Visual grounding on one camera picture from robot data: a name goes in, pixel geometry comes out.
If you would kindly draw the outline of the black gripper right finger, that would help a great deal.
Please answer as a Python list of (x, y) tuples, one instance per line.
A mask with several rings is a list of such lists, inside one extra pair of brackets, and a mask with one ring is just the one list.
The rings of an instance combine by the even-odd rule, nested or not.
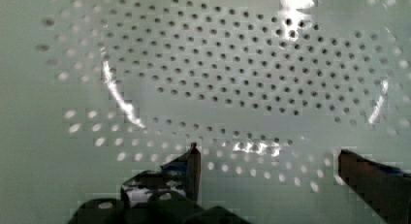
[(342, 149), (338, 175), (388, 224), (410, 224), (411, 179), (400, 168)]

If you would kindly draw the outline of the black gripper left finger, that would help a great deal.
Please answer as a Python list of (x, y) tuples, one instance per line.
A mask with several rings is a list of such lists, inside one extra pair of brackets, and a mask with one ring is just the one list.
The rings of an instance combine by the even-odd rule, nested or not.
[(83, 203), (67, 224), (251, 224), (221, 206), (198, 204), (201, 153), (195, 143), (157, 171), (146, 170), (120, 186), (120, 197)]

